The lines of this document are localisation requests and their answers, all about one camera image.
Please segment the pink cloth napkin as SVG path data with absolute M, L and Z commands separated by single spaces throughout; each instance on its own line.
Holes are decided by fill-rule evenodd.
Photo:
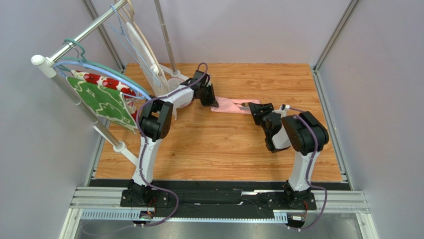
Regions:
M 241 107 L 239 108 L 235 103 L 243 103 L 243 102 L 252 102 L 259 104 L 259 100 L 249 100 L 249 99 L 229 99 L 224 97 L 216 97 L 217 102 L 219 103 L 219 107 L 211 107 L 212 112 L 216 113 L 228 113 L 228 114 L 243 114 L 249 115 L 251 114 L 249 107 Z

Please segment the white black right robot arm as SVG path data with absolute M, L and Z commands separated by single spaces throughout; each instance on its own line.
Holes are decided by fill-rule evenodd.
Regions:
M 276 153 L 292 147 L 295 159 L 292 173 L 280 195 L 288 208 L 298 208 L 313 194 L 310 182 L 315 162 L 329 142 L 327 129 L 309 111 L 297 110 L 289 115 L 289 105 L 276 110 L 272 104 L 248 103 L 254 123 L 262 127 L 267 149 Z

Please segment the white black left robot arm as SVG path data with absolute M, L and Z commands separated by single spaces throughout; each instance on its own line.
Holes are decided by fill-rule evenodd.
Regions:
M 125 191 L 147 204 L 152 198 L 153 170 L 159 147 L 171 128 L 176 109 L 199 99 L 205 107 L 218 106 L 211 77 L 207 71 L 196 70 L 193 77 L 171 92 L 148 100 L 141 107 L 137 123 L 141 134 L 141 149 L 136 170 Z

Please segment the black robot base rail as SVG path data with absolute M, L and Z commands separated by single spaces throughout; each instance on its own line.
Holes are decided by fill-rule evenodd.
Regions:
M 153 181 L 153 187 L 130 180 L 120 206 L 144 208 L 156 217 L 271 219 L 274 210 L 317 209 L 310 190 L 292 193 L 286 182 Z

